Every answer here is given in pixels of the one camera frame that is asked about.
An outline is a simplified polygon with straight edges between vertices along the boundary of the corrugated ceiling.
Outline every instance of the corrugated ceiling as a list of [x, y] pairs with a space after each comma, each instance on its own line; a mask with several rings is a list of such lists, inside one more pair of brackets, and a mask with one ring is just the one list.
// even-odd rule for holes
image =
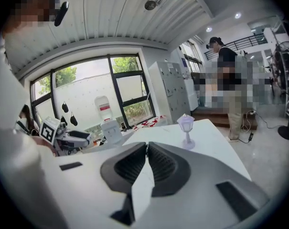
[[16, 73], [55, 48], [92, 38], [127, 37], [169, 44], [181, 28], [205, 13], [197, 0], [67, 0], [69, 10], [59, 27], [52, 23], [8, 35], [6, 51]]

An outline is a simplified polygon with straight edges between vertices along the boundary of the black t-shirt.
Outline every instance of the black t-shirt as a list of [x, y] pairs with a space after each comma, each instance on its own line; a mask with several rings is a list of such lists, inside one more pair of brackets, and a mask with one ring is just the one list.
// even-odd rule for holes
[[[219, 51], [217, 59], [217, 67], [235, 67], [235, 57], [237, 54], [227, 47], [222, 47]], [[235, 89], [236, 84], [241, 84], [241, 77], [239, 74], [230, 73], [229, 78], [218, 79], [217, 86], [220, 91], [230, 91]]]

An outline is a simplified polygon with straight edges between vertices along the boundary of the staircase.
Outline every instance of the staircase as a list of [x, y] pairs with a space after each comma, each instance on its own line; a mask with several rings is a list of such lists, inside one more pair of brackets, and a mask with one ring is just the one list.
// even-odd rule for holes
[[[192, 116], [195, 121], [209, 119], [217, 127], [230, 127], [228, 115], [219, 109], [198, 107], [192, 112]], [[255, 116], [248, 113], [247, 119], [251, 124], [250, 130], [257, 130], [258, 124]], [[246, 114], [244, 114], [244, 125], [246, 125], [246, 127], [249, 127], [248, 121], [246, 120]]]

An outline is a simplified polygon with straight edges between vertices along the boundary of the small lamp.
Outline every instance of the small lamp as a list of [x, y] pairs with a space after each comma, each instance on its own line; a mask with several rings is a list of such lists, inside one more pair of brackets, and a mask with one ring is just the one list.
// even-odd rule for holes
[[192, 130], [193, 127], [194, 118], [189, 115], [183, 114], [183, 116], [181, 116], [177, 120], [177, 122], [181, 127], [182, 131], [186, 133], [186, 139], [183, 140], [182, 147], [188, 150], [194, 148], [195, 142], [192, 139], [190, 139], [189, 135], [189, 132]]

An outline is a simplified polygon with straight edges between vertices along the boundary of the shoe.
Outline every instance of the shoe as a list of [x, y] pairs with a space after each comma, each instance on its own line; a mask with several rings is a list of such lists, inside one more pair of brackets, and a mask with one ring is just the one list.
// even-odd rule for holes
[[231, 140], [229, 137], [226, 137], [226, 140], [229, 142], [229, 143], [234, 143], [234, 142], [238, 142], [239, 140]]

